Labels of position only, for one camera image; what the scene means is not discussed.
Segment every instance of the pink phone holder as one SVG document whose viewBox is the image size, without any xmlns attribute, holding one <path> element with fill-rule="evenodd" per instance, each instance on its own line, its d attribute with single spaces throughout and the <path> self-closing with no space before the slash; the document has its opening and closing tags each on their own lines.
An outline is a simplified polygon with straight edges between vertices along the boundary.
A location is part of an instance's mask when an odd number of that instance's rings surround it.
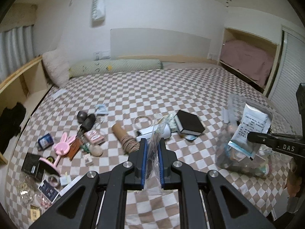
<svg viewBox="0 0 305 229">
<path fill-rule="evenodd" d="M 39 159 L 40 165 L 46 170 L 46 172 L 60 176 L 60 170 L 57 168 L 58 162 L 61 156 L 68 154 L 70 150 L 70 144 L 76 139 L 76 136 L 72 136 L 68 139 L 67 138 L 68 134 L 64 132 L 61 136 L 60 142 L 54 146 L 57 158 L 53 164 L 44 157 Z"/>
</svg>

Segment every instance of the louvered door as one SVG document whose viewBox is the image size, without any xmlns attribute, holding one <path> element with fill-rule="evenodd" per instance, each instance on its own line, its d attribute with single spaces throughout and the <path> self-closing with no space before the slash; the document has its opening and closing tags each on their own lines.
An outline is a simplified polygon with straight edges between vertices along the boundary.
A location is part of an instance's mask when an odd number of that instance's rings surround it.
<svg viewBox="0 0 305 229">
<path fill-rule="evenodd" d="M 305 82 L 304 42 L 301 36 L 284 31 L 279 70 L 268 96 L 298 135 L 302 135 L 302 122 L 295 93 L 299 84 Z"/>
</svg>

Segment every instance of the pink blanket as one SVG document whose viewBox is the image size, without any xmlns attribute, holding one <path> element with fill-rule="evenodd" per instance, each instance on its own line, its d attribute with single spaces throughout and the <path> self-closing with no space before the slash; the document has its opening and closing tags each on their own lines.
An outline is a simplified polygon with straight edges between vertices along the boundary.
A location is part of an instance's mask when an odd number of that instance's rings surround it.
<svg viewBox="0 0 305 229">
<path fill-rule="evenodd" d="M 265 86 L 274 58 L 266 51 L 249 45 L 242 40 L 230 40 L 222 47 L 220 59 Z"/>
</svg>

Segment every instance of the silver bolt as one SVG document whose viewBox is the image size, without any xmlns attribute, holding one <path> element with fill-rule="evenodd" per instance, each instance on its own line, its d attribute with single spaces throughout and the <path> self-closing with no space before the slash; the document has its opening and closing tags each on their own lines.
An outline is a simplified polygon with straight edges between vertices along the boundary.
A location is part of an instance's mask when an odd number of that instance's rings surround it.
<svg viewBox="0 0 305 229">
<path fill-rule="evenodd" d="M 211 171 L 209 171 L 209 175 L 211 177 L 218 177 L 218 171 L 217 170 L 211 170 Z"/>
<path fill-rule="evenodd" d="M 130 167 L 132 166 L 132 162 L 126 161 L 126 162 L 123 163 L 123 166 L 124 166 L 125 168 L 130 168 Z"/>
<path fill-rule="evenodd" d="M 180 161 L 175 161 L 175 162 L 173 162 L 173 166 L 179 168 L 182 166 L 182 163 Z"/>
<path fill-rule="evenodd" d="M 90 170 L 90 171 L 87 172 L 87 177 L 93 178 L 95 176 L 96 176 L 96 172 L 95 171 Z"/>
</svg>

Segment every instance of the electrical outlet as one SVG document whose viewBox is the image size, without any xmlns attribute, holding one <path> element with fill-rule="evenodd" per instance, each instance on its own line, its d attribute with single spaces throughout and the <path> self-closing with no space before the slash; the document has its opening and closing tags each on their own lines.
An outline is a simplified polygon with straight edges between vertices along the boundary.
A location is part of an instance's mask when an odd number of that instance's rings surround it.
<svg viewBox="0 0 305 229">
<path fill-rule="evenodd" d="M 110 50 L 102 52 L 103 59 L 110 59 Z"/>
<path fill-rule="evenodd" d="M 94 53 L 93 53 L 93 59 L 94 59 L 94 61 L 100 60 L 100 59 L 102 59 L 102 58 L 103 58 L 103 52 L 94 52 Z"/>
</svg>

